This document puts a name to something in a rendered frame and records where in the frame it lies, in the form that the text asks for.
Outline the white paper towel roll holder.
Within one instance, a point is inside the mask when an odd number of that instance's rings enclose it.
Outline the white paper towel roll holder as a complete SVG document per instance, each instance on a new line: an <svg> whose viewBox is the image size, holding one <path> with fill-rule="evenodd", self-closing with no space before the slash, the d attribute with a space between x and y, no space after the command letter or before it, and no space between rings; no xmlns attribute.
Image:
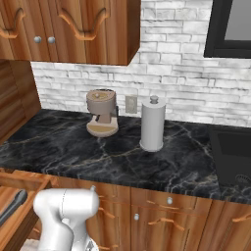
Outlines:
<svg viewBox="0 0 251 251"><path fill-rule="evenodd" d="M152 95L142 102L140 147L157 152L163 147L166 101Z"/></svg>

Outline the black framed window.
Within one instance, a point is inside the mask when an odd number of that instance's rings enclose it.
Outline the black framed window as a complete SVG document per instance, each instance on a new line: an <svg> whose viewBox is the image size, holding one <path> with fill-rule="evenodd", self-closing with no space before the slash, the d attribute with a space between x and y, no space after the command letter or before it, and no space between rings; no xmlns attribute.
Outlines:
<svg viewBox="0 0 251 251"><path fill-rule="evenodd" d="M204 57L251 59L251 0L213 0Z"/></svg>

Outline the beige coffee machine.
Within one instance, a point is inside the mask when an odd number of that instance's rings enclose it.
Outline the beige coffee machine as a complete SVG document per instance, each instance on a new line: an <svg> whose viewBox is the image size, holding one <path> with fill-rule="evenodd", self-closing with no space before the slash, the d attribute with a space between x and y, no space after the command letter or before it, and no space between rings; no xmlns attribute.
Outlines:
<svg viewBox="0 0 251 251"><path fill-rule="evenodd" d="M118 129L116 92L111 89L94 89L86 94L88 111L93 115L86 125L87 131L96 137L108 137Z"/></svg>

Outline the open wooden drawer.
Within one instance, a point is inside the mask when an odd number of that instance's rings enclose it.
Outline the open wooden drawer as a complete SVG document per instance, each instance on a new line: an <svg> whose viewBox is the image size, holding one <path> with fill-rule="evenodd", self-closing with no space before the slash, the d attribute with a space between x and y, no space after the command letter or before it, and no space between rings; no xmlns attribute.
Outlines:
<svg viewBox="0 0 251 251"><path fill-rule="evenodd" d="M27 192L23 205L0 226L0 251L20 251L38 220L33 211L35 195L50 187L51 183L46 175L22 171L0 173L0 214L19 190L25 189Z"/></svg>

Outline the wooden upper cabinet door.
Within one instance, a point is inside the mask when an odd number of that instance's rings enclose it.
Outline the wooden upper cabinet door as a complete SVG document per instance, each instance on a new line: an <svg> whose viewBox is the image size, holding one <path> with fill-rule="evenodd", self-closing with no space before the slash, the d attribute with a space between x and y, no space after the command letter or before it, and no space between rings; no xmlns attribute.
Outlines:
<svg viewBox="0 0 251 251"><path fill-rule="evenodd" d="M0 0L0 59L50 59L39 0Z"/></svg>
<svg viewBox="0 0 251 251"><path fill-rule="evenodd" d="M41 0L50 59L57 63L128 64L126 0Z"/></svg>

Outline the black sink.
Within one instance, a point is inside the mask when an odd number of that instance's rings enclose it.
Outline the black sink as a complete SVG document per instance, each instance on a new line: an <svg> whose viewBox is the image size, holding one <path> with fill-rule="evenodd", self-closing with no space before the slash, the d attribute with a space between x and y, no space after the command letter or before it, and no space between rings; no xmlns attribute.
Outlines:
<svg viewBox="0 0 251 251"><path fill-rule="evenodd" d="M251 200L251 128L209 125L220 188Z"/></svg>

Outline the wooden drawer front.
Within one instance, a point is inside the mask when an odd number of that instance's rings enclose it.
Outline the wooden drawer front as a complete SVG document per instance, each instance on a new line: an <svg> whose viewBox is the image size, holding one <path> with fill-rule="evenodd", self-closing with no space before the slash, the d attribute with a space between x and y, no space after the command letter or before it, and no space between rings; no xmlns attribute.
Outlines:
<svg viewBox="0 0 251 251"><path fill-rule="evenodd" d="M173 198L173 204L167 204L168 197ZM133 206L166 210L175 213L206 216L210 210L212 200L196 196L132 188L131 204Z"/></svg>
<svg viewBox="0 0 251 251"><path fill-rule="evenodd" d="M130 188L128 186L62 176L52 176L52 185L55 188L86 189L90 189L94 185L103 212L115 214L116 209L130 211Z"/></svg>

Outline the tall wooden cabinet side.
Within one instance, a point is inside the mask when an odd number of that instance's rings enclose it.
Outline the tall wooden cabinet side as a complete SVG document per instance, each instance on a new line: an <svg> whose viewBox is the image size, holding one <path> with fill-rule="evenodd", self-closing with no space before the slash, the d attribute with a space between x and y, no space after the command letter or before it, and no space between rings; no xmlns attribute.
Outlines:
<svg viewBox="0 0 251 251"><path fill-rule="evenodd" d="M40 109L30 62L0 60L0 145Z"/></svg>

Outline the wooden lower cabinet door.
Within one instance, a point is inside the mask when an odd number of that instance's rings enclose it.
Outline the wooden lower cabinet door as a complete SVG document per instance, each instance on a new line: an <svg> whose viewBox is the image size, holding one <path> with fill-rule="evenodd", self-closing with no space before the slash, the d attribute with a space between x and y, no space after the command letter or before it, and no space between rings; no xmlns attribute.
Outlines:
<svg viewBox="0 0 251 251"><path fill-rule="evenodd" d="M205 217L136 206L131 215L131 251L198 250Z"/></svg>
<svg viewBox="0 0 251 251"><path fill-rule="evenodd" d="M251 251L251 205L214 200L198 251Z"/></svg>
<svg viewBox="0 0 251 251"><path fill-rule="evenodd" d="M130 207L102 201L97 214L86 221L100 251L130 251Z"/></svg>

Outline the wooden cabinet door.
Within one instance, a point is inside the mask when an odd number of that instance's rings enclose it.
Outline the wooden cabinet door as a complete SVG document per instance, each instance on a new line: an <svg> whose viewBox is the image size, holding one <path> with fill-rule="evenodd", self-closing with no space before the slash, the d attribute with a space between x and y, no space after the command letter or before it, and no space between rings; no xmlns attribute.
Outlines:
<svg viewBox="0 0 251 251"><path fill-rule="evenodd" d="M198 250L205 217L136 206L131 215L131 251Z"/></svg>
<svg viewBox="0 0 251 251"><path fill-rule="evenodd" d="M102 201L97 214L86 221L100 251L130 251L130 207Z"/></svg>
<svg viewBox="0 0 251 251"><path fill-rule="evenodd" d="M198 251L251 251L251 205L214 200Z"/></svg>
<svg viewBox="0 0 251 251"><path fill-rule="evenodd" d="M50 59L57 63L128 64L126 0L41 0Z"/></svg>
<svg viewBox="0 0 251 251"><path fill-rule="evenodd" d="M39 0L0 0L0 59L50 59Z"/></svg>

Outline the beige wall outlet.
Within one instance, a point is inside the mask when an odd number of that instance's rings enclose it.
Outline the beige wall outlet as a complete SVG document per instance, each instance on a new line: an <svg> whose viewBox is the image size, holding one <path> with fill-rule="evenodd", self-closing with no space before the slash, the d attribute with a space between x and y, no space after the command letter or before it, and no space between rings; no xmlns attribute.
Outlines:
<svg viewBox="0 0 251 251"><path fill-rule="evenodd" d="M129 114L137 113L137 97L127 96L125 98L125 111Z"/></svg>

